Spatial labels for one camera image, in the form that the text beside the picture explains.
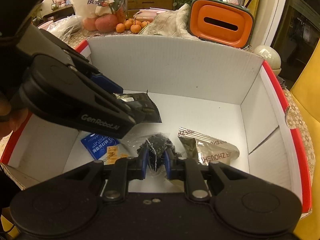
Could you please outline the person's left hand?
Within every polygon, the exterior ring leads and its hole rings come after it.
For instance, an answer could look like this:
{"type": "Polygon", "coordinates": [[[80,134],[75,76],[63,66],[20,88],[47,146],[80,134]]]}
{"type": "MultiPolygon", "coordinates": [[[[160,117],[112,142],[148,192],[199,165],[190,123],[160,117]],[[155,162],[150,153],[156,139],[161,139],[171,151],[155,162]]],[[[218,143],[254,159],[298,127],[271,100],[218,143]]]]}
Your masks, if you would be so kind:
{"type": "Polygon", "coordinates": [[[28,116],[28,109],[23,108],[16,111],[11,109],[11,104],[7,98],[1,93],[1,116],[8,116],[9,120],[1,122],[0,137],[6,137],[11,132],[16,132],[24,123],[28,116]]]}

